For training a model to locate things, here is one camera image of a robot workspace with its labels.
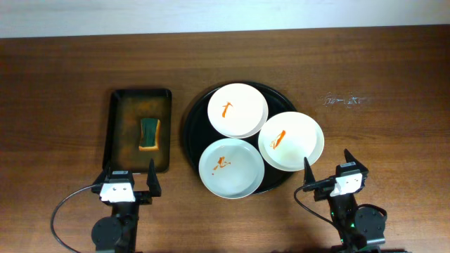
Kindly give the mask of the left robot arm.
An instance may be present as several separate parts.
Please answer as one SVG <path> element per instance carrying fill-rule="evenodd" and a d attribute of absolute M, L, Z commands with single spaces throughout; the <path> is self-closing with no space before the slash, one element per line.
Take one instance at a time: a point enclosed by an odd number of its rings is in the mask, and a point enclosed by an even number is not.
<path fill-rule="evenodd" d="M 96 178 L 92 192 L 112 208 L 111 215 L 98 220 L 91 230 L 97 252 L 136 251 L 139 208 L 151 205 L 153 198 L 162 194 L 153 160 L 148 165 L 146 184 L 148 190 L 135 191 L 130 171 L 110 168 L 104 169 Z"/>

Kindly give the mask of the pale blue plate front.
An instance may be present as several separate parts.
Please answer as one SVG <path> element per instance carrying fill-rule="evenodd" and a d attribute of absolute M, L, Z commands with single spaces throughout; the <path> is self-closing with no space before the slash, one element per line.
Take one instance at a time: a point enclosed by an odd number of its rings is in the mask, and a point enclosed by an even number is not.
<path fill-rule="evenodd" d="M 223 138 L 203 151 L 198 171 L 203 185 L 211 193 L 226 199 L 239 199 L 253 194 L 261 185 L 264 160 L 247 141 Z"/>

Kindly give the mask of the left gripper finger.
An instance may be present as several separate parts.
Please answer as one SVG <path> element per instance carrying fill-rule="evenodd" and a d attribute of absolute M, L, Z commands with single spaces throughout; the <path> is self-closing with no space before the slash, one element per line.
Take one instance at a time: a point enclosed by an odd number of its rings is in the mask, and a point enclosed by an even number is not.
<path fill-rule="evenodd" d="M 110 162 L 106 162 L 102 168 L 101 173 L 96 177 L 94 185 L 99 185 L 105 182 L 110 171 Z"/>
<path fill-rule="evenodd" d="M 149 163 L 146 184 L 152 197 L 160 197 L 162 195 L 162 189 L 156 175 L 153 159 Z"/>

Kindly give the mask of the white plate top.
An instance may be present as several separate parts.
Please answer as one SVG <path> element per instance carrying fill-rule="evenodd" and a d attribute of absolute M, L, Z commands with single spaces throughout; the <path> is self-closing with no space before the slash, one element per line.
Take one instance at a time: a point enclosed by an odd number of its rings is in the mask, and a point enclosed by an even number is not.
<path fill-rule="evenodd" d="M 207 116 L 220 134 L 229 138 L 255 135 L 267 121 L 266 98 L 249 84 L 232 83 L 217 89 L 207 104 Z"/>

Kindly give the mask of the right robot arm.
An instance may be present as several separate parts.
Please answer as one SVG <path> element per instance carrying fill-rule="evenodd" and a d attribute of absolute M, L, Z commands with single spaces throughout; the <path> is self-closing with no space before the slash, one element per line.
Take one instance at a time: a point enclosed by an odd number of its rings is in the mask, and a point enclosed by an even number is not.
<path fill-rule="evenodd" d="M 326 200 L 331 219 L 314 211 L 314 216 L 330 223 L 340 236 L 340 245 L 331 252 L 379 252 L 385 243 L 387 212 L 371 204 L 357 204 L 355 194 L 365 186 L 368 168 L 348 150 L 344 150 L 345 163 L 335 168 L 335 175 L 316 181 L 309 161 L 304 158 L 304 182 L 300 190 L 312 191 L 316 202 Z"/>

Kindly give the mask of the white plate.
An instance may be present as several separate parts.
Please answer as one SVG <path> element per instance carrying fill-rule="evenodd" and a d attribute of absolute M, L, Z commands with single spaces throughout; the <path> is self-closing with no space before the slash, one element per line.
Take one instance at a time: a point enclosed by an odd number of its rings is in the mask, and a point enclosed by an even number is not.
<path fill-rule="evenodd" d="M 220 134 L 229 138 L 255 135 L 267 121 L 266 98 L 249 84 L 232 83 L 217 89 L 207 104 L 207 116 Z"/>
<path fill-rule="evenodd" d="M 300 112 L 282 112 L 266 121 L 259 132 L 258 148 L 264 160 L 281 171 L 304 169 L 304 159 L 315 163 L 324 149 L 319 124 Z"/>

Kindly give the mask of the green and orange sponge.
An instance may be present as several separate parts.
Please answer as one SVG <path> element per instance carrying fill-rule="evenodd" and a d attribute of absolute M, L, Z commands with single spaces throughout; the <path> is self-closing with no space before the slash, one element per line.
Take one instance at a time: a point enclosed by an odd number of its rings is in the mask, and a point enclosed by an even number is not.
<path fill-rule="evenodd" d="M 156 118 L 141 119 L 140 151 L 159 150 L 160 120 Z"/>

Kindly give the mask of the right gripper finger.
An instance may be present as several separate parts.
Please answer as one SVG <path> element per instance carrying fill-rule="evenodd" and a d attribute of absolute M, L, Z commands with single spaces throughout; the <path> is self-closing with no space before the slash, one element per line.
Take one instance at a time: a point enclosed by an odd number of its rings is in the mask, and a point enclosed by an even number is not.
<path fill-rule="evenodd" d="M 360 171 L 368 171 L 368 169 L 362 164 L 360 163 L 360 161 L 358 161 L 352 154 L 350 151 L 348 151 L 348 149 L 344 150 L 344 156 L 345 156 L 345 160 L 347 163 L 353 162 L 355 163 L 355 165 L 359 168 Z"/>
<path fill-rule="evenodd" d="M 305 186 L 314 184 L 316 182 L 314 178 L 314 174 L 311 170 L 309 161 L 307 157 L 304 157 L 304 180 L 303 183 Z"/>

